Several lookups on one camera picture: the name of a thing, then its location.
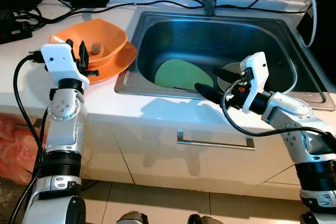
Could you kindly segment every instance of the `floor tile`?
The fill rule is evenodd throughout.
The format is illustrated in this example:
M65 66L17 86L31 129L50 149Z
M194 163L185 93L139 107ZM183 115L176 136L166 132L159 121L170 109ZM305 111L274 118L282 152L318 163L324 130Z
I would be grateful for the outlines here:
M191 214L209 214L208 193L113 183L103 224L130 211L143 212L149 223L187 223Z
M99 181L88 190L82 191L80 196L85 200L86 222L101 224L109 197L112 182Z
M308 209L299 201L210 193L212 217L227 224L297 224Z

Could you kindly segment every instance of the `white countertop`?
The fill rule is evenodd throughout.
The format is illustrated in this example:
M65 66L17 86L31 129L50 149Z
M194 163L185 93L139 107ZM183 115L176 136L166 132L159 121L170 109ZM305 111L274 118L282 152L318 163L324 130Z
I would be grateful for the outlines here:
M40 9L43 15L48 18L57 17L67 11L66 8L58 4L42 5ZM17 63L28 54L28 51L37 50L48 43L50 35L86 20L102 18L124 29L131 40L139 15L143 10L203 13L202 10L163 6L118 8L100 14L73 16L57 24L45 26L34 32L30 39L0 45L0 75L3 77L3 82L0 85L0 112L19 113L13 93L14 69ZM298 37L295 26L300 18L299 15L272 14L250 10L219 10L217 14L221 16L280 18L288 24L294 36ZM335 87L328 82L318 65L316 65L316 70L324 80L332 99L336 102ZM165 126L188 126L198 129L202 126L208 128L228 125L220 107L209 101L118 94L114 91L116 80L117 76L93 84L85 92L85 106L89 120L130 124L164 124ZM51 76L44 70L43 65L26 63L20 71L18 82L20 96L28 114L41 116L49 103L49 90L53 87ZM256 114L245 115L235 109L229 111L232 118L241 126L247 126L256 131L270 129L270 126L262 122L260 116ZM336 112L315 112L319 118L327 121L336 131L336 120L334 120Z

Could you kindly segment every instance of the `cabinet door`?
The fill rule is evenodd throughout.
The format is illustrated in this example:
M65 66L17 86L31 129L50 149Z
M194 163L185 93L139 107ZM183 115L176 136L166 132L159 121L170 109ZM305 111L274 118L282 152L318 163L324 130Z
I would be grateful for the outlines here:
M81 178L133 183L108 123L87 122Z
M282 183L288 185L300 185L300 181L298 175L296 174L295 165L292 165L288 169L283 172L277 174L276 176L267 180L267 182L271 183Z
M221 126L216 131L111 127L136 184L245 194L291 165L277 136L253 139L253 147L242 134Z
M264 182L252 188L246 195L266 198L300 200L300 186Z

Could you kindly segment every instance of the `power adapter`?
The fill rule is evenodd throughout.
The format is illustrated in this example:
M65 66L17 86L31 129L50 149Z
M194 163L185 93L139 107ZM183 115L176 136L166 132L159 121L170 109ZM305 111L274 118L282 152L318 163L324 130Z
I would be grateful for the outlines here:
M69 0L72 8L106 7L108 0Z

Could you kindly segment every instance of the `green cutting board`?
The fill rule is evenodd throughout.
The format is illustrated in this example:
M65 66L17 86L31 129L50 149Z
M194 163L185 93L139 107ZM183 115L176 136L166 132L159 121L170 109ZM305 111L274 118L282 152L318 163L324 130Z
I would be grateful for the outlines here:
M167 88L195 90L195 83L213 87L211 77L201 68L185 60L170 59L165 61L155 74L155 84Z

